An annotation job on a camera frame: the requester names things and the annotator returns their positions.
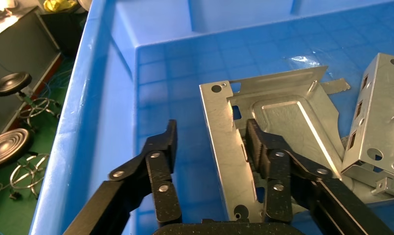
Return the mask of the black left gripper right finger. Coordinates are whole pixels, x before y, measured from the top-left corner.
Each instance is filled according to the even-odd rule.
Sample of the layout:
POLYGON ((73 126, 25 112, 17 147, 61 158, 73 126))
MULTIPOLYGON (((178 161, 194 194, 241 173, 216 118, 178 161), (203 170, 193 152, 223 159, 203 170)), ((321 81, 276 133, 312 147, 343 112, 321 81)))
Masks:
POLYGON ((392 230, 332 171, 291 149, 280 136, 247 120, 246 150, 266 181, 263 219, 288 224, 292 202, 309 210, 324 235, 390 235, 392 230))

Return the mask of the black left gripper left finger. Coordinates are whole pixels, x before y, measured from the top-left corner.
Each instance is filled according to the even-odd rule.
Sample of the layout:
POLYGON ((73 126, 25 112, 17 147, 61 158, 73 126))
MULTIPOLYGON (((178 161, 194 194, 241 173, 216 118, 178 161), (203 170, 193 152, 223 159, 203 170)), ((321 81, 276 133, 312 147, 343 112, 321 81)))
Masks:
POLYGON ((139 155, 109 173, 75 219, 66 235, 120 235, 144 197, 152 195, 159 226, 182 221, 172 182, 177 152, 177 122, 148 137, 139 155))

